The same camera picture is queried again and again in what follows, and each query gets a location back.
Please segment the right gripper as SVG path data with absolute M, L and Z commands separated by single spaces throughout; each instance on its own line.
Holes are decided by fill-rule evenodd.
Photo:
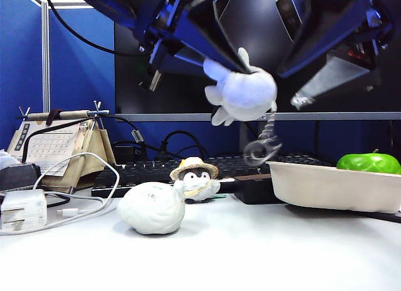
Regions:
M 276 0 L 276 8 L 292 42 L 277 73 L 287 78 L 336 46 L 371 44 L 378 54 L 393 40 L 393 0 Z M 328 54 L 326 64 L 292 97 L 301 110 L 370 70 Z

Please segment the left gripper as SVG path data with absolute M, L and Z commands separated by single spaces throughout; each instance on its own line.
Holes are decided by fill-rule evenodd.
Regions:
M 230 0 L 205 0 L 200 14 L 181 14 L 186 5 L 196 0 L 135 0 L 134 37 L 150 55 L 154 64 L 159 47 L 176 27 L 174 36 L 187 47 L 238 73 L 250 73 L 231 44 L 221 23 Z

